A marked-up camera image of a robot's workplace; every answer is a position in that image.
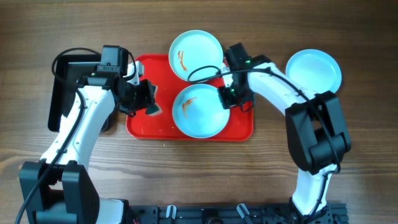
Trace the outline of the green white sponge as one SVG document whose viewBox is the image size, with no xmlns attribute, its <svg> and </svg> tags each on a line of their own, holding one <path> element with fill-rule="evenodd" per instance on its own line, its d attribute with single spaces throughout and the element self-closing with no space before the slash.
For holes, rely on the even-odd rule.
<svg viewBox="0 0 398 224">
<path fill-rule="evenodd" d="M 152 89 L 154 92 L 153 97 L 154 97 L 154 99 L 156 99 L 157 92 L 158 92 L 158 86 L 152 85 Z M 148 106 L 145 111 L 145 114 L 148 116 L 157 116 L 157 115 L 160 115 L 161 113 L 162 113 L 162 109 L 159 106 L 159 104 L 157 103 L 157 101 L 155 101 L 154 104 Z"/>
</svg>

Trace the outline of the light blue plate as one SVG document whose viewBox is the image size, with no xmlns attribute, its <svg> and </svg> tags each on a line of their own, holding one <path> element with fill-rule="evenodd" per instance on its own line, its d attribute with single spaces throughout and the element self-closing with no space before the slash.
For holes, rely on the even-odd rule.
<svg viewBox="0 0 398 224">
<path fill-rule="evenodd" d="M 182 133 L 196 139 L 216 136 L 226 127 L 230 114 L 221 104 L 218 89 L 208 84 L 184 88 L 172 106 L 175 125 Z"/>
<path fill-rule="evenodd" d="M 301 50 L 289 58 L 285 74 L 295 83 L 317 93 L 336 93 L 342 83 L 337 61 L 317 49 Z"/>
<path fill-rule="evenodd" d="M 203 68 L 212 65 L 221 68 L 223 65 L 223 50 L 219 41 L 203 30 L 190 30 L 180 34 L 170 46 L 169 64 L 176 76 L 186 82 L 194 82 L 213 76 L 217 69 Z"/>
</svg>

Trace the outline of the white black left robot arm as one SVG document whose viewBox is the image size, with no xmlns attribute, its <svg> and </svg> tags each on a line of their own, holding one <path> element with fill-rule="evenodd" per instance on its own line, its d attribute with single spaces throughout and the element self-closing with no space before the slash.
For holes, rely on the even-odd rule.
<svg viewBox="0 0 398 224">
<path fill-rule="evenodd" d="M 20 223 L 127 223 L 129 202 L 100 198 L 88 164 L 103 123 L 115 108 L 132 116 L 155 103 L 149 80 L 133 85 L 123 79 L 105 85 L 79 84 L 64 127 L 37 162 L 25 162 L 19 173 L 24 203 Z"/>
</svg>

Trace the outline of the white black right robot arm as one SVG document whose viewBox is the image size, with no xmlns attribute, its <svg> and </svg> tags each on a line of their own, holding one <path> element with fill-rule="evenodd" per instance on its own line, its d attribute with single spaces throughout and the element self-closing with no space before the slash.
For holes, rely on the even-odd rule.
<svg viewBox="0 0 398 224">
<path fill-rule="evenodd" d="M 266 60 L 229 64 L 218 69 L 216 77 L 225 83 L 223 106 L 240 106 L 258 94 L 284 115 L 289 153 L 298 167 L 289 215 L 301 223 L 324 216 L 330 179 L 340 173 L 343 157 L 351 149 L 338 97 L 300 86 Z"/>
</svg>

